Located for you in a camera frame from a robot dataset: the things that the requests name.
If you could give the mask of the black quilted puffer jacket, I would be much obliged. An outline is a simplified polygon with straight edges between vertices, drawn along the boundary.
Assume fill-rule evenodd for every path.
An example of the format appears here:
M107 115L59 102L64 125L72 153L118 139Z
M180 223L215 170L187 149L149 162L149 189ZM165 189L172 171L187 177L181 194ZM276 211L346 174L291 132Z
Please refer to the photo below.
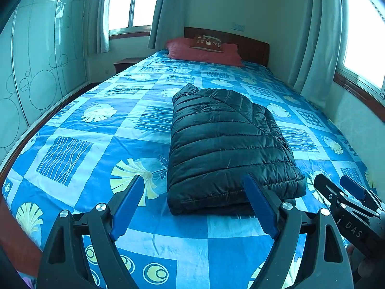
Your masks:
M167 202L173 215L252 215L246 175L283 201L305 194L305 176L267 108L232 90L192 84L172 102Z

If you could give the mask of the blue patterned bed sheet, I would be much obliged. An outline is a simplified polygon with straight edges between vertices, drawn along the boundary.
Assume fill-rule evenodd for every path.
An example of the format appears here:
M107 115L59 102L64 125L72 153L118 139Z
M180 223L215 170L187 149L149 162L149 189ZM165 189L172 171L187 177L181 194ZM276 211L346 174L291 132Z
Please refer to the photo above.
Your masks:
M62 210L85 213L127 188L135 175L144 194L117 240L140 288L249 288L273 239L250 216L173 215L167 172L173 96L187 84L227 89L267 108L290 144L306 190L297 208L326 207L314 187L324 174L374 189L361 158L310 102L257 63L228 66L176 60L159 51L64 107L19 154L3 184L12 215L43 248Z

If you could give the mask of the right window curtain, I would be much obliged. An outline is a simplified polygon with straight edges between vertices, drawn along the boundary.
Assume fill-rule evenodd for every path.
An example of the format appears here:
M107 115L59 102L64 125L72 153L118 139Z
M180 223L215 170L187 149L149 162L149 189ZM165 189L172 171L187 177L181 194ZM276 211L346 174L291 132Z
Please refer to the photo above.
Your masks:
M342 0L307 0L305 19L288 83L314 105L324 108L343 33Z

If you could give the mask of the window curtain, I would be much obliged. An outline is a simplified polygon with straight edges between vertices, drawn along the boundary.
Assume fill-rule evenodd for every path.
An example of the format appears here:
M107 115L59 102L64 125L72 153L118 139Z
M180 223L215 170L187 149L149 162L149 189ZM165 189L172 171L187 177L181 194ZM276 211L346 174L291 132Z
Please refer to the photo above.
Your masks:
M305 19L288 83L314 105L324 108L343 33L342 0L307 0Z
M109 46L110 0L86 0L85 47L87 55L107 53Z
M182 37L187 0L157 0L149 34L148 48L161 50L169 40Z

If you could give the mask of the right window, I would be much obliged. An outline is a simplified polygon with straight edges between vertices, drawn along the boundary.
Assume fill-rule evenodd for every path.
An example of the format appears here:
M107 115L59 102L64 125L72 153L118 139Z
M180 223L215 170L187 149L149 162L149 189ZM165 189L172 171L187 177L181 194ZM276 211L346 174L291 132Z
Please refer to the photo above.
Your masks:
M334 82L384 121L384 0L342 0L343 43Z

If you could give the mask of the window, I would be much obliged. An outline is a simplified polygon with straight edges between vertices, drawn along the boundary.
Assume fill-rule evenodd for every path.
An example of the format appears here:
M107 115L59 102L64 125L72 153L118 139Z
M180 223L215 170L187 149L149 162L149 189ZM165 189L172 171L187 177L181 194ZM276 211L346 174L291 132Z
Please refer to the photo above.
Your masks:
M157 0L110 0L110 35L149 31Z
M384 0L342 0L343 43L334 82L384 121Z

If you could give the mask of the dark wooden headboard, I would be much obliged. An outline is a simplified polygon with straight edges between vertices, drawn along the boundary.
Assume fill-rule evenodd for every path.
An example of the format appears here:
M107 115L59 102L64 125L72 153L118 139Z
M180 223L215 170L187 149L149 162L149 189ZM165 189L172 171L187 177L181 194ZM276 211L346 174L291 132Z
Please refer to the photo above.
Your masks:
M220 39L223 43L237 45L237 51L242 60L268 66L270 58L270 45L256 39L197 27L184 27L184 37L193 39L198 35L208 35Z

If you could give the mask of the wooden nightstand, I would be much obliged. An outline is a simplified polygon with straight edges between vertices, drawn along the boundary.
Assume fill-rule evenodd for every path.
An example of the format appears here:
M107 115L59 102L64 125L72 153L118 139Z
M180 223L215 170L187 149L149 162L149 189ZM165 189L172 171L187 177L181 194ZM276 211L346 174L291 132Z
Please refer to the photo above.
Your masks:
M115 73L119 74L129 67L143 61L145 58L125 58L114 63Z

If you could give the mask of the white wardrobe with circles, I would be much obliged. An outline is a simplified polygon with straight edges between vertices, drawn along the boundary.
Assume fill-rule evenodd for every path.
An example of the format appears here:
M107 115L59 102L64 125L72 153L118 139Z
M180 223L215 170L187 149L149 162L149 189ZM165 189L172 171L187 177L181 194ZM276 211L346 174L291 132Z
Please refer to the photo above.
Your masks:
M1 158L87 81L86 0L21 0L1 32Z

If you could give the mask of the red pillow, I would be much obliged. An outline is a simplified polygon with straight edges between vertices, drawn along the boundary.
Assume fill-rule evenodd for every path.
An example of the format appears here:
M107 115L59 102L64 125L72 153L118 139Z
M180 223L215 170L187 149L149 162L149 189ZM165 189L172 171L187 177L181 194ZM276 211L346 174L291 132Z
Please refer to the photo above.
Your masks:
M192 48L193 39L179 37L166 43L168 57L171 59L198 61L203 63L215 63L229 66L244 66L241 56L237 52L237 45L223 44L223 52L212 52Z

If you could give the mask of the small brown embroidered cushion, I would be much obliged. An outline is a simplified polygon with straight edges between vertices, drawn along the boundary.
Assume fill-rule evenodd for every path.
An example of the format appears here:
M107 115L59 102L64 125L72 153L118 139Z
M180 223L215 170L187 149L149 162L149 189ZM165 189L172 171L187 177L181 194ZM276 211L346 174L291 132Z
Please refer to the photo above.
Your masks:
M207 35L195 36L191 42L190 47L196 50L223 53L221 40Z

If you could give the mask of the left window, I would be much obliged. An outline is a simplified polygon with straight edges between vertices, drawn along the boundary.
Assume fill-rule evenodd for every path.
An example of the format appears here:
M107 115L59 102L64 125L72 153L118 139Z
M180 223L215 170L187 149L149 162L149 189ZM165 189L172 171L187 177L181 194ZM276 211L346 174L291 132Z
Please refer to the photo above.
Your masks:
M110 0L110 35L149 31L157 0Z

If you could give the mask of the wooden bed frame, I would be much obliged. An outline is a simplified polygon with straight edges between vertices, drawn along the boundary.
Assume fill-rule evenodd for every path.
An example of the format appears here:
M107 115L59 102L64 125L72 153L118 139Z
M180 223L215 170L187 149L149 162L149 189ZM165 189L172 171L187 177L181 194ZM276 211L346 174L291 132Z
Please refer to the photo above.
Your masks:
M10 169L18 158L21 150L28 141L35 135L39 129L58 111L64 108L91 88L97 86L97 82L91 82L69 93L62 100L51 107L44 115L33 123L14 144L10 153L6 156L1 165L1 183L8 176ZM42 251L33 243L28 235L21 229L17 220L12 216L6 200L1 198L1 247L13 267L28 276L36 277L39 270L39 263L42 257Z

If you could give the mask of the wall switch plate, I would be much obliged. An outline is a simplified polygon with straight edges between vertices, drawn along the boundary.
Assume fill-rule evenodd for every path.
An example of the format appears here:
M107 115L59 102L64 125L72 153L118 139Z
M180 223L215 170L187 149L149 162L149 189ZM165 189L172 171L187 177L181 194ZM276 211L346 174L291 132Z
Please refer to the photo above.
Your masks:
M241 25L241 24L237 24L236 22L233 22L233 23L232 23L232 30L235 30L235 31L244 31L244 30L245 30L245 26L244 26L244 25Z

